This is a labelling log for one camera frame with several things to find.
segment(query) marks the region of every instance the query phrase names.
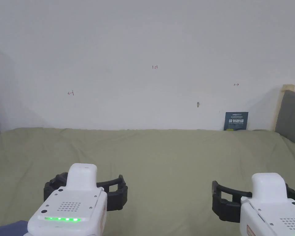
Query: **gray headboard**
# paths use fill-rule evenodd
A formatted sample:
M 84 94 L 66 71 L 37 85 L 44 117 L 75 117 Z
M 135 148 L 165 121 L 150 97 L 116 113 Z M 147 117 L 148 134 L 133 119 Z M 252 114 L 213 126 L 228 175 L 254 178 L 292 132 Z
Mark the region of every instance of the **gray headboard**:
M 295 143 L 295 92 L 286 90 L 275 131 Z

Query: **green led light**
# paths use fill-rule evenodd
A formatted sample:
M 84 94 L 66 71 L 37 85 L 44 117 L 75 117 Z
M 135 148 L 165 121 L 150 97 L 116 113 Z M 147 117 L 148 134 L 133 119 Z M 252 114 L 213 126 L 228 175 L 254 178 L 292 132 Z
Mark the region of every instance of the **green led light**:
M 78 218 L 54 218 L 54 217 L 45 217 L 45 220 L 50 221 L 69 221 L 69 222 L 78 222 L 81 221 L 81 219 Z

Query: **white wall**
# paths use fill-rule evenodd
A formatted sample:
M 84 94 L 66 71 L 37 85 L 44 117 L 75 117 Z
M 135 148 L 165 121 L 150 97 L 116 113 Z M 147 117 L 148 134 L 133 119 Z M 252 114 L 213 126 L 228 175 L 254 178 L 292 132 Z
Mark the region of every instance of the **white wall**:
M 269 129 L 288 83 L 295 0 L 0 1 L 0 132 Z

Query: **bed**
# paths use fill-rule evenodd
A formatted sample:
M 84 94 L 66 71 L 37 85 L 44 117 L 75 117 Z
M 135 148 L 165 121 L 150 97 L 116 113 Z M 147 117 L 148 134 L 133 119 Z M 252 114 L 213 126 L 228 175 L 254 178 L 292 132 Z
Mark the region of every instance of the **bed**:
M 129 187 L 123 210 L 108 213 L 104 235 L 239 236 L 239 224 L 213 213 L 211 184 L 217 180 L 250 191 L 252 174 L 277 172 L 295 189 L 295 92 L 284 93 L 276 124 L 276 132 L 5 132 L 0 135 L 0 226 L 29 220 L 43 202 L 45 182 L 56 174 L 73 163 L 93 163 L 98 181 L 123 174 Z

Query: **orange label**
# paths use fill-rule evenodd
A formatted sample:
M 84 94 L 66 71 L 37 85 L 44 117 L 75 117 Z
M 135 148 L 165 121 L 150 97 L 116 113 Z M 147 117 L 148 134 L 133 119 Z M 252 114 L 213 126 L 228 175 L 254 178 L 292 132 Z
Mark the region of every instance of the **orange label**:
M 249 235 L 249 236 L 256 236 L 253 232 L 252 232 L 252 230 L 251 230 L 251 228 L 247 225 L 247 234 Z
M 101 220 L 100 220 L 100 231 L 101 231 L 101 234 L 103 234 L 103 231 L 104 231 L 104 217 L 105 217 L 105 213 L 106 213 L 106 206 L 104 206 L 103 214 L 101 215 Z

